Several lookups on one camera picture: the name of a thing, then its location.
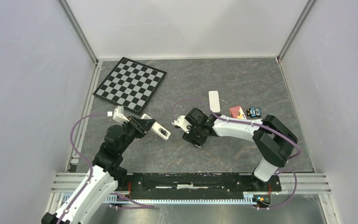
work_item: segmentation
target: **chessboard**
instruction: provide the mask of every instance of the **chessboard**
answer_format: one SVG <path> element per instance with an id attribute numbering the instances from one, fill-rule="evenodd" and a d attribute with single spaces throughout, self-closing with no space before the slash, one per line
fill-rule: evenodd
<path id="1" fill-rule="evenodd" d="M 123 57 L 93 94 L 140 115 L 166 74 Z"/>

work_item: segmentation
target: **small toy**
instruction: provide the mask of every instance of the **small toy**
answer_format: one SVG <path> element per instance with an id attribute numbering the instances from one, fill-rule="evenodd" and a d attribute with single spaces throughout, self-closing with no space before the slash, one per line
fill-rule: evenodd
<path id="1" fill-rule="evenodd" d="M 230 115 L 232 118 L 246 119 L 245 113 L 241 106 L 235 106 L 230 108 Z"/>
<path id="2" fill-rule="evenodd" d="M 247 114 L 249 117 L 254 118 L 261 118 L 262 117 L 262 110 L 260 108 L 254 108 L 254 107 L 250 107 L 249 109 L 246 110 Z"/>

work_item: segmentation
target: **white wall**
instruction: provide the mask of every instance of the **white wall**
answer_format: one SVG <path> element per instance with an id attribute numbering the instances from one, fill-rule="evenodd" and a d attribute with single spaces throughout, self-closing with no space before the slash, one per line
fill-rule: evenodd
<path id="1" fill-rule="evenodd" d="M 68 0 L 98 58 L 277 56 L 307 0 Z"/>
<path id="2" fill-rule="evenodd" d="M 57 1 L 0 0 L 0 224 L 40 223 L 92 68 Z"/>
<path id="3" fill-rule="evenodd" d="M 358 1 L 318 1 L 283 58 L 315 166 L 358 223 Z"/>

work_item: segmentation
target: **gray stone surface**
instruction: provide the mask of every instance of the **gray stone surface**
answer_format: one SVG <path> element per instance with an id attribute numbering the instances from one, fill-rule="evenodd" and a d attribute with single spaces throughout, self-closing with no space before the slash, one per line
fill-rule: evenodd
<path id="1" fill-rule="evenodd" d="M 123 154 L 121 164 L 128 172 L 252 172 L 262 158 L 256 145 L 232 137 L 210 137 L 202 149 L 182 140 L 183 132 L 171 125 L 172 106 L 183 99 L 195 98 L 208 103 L 208 91 L 220 95 L 221 113 L 241 105 L 245 110 L 260 107 L 262 115 L 272 114 L 299 137 L 305 147 L 282 74 L 274 58 L 186 59 L 140 61 L 168 72 L 165 80 L 147 105 L 144 113 L 156 119 L 172 134 L 163 140 L 154 133 L 135 140 Z M 117 62 L 104 62 L 99 83 Z M 197 102 L 183 102 L 175 117 L 186 115 L 193 107 L 208 108 Z M 115 105 L 94 98 L 91 113 L 113 111 Z M 115 124 L 106 117 L 90 118 L 84 136 L 82 153 L 90 160 L 98 152 L 106 130 Z M 307 153 L 290 161 L 287 168 L 312 171 Z M 87 164 L 79 162 L 77 172 L 86 172 Z"/>

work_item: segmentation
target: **white remote control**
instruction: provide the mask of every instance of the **white remote control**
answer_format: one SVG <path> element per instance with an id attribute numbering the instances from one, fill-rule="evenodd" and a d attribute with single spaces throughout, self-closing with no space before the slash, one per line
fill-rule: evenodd
<path id="1" fill-rule="evenodd" d="M 214 113 L 220 113 L 220 100 L 218 91 L 209 91 L 209 108 Z"/>

